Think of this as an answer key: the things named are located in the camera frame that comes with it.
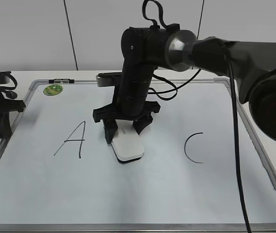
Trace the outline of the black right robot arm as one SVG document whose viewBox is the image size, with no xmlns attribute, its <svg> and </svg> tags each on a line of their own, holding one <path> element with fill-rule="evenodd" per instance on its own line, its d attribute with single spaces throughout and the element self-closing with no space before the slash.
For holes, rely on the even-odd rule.
<svg viewBox="0 0 276 233">
<path fill-rule="evenodd" d="M 93 119 L 103 122 L 105 139 L 111 143 L 117 120 L 133 122 L 140 133 L 160 110 L 147 93 L 155 69 L 183 72 L 196 67 L 237 83 L 239 102 L 249 104 L 251 116 L 268 137 L 276 141 L 276 42 L 227 41 L 216 37 L 198 40 L 179 25 L 167 29 L 126 29 L 121 37 L 124 57 L 120 73 L 105 75 L 98 84 L 113 86 L 111 104 L 95 109 Z"/>
</svg>

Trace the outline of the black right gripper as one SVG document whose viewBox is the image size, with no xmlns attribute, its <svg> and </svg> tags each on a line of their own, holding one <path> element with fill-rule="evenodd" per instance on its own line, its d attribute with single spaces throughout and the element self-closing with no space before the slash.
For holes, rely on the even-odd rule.
<svg viewBox="0 0 276 233">
<path fill-rule="evenodd" d="M 133 92 L 115 89 L 112 103 L 93 110 L 94 122 L 98 123 L 103 120 L 107 144 L 112 142 L 118 130 L 115 119 L 134 120 L 132 125 L 137 134 L 152 123 L 153 117 L 150 113 L 158 113 L 160 105 L 156 101 L 147 101 L 146 97 L 146 89 Z"/>
</svg>

